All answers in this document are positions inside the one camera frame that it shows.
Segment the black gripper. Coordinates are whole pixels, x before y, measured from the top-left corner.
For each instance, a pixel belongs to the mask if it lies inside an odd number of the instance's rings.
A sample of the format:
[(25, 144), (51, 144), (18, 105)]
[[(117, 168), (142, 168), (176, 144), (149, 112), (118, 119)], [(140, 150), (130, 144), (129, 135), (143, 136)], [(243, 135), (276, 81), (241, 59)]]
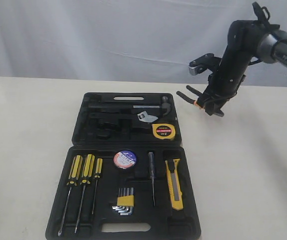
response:
[(198, 96), (196, 104), (204, 108), (209, 116), (224, 116), (221, 108), (226, 104), (226, 100), (237, 94), (250, 60), (249, 52), (226, 49), (217, 70), (204, 93)]

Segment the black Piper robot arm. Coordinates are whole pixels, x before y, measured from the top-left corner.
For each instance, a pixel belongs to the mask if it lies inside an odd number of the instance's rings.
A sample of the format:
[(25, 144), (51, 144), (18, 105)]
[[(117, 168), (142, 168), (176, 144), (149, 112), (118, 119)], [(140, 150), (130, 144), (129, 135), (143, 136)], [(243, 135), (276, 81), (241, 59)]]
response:
[(264, 24), (258, 20), (234, 21), (228, 30), (222, 57), (207, 53), (189, 64), (192, 74), (205, 70), (212, 72), (207, 87), (198, 93), (194, 105), (210, 116), (222, 117), (221, 108), (237, 94), (246, 77), (245, 71), (254, 64), (253, 57), (260, 63), (279, 62), (287, 67), (287, 33), (277, 24)]

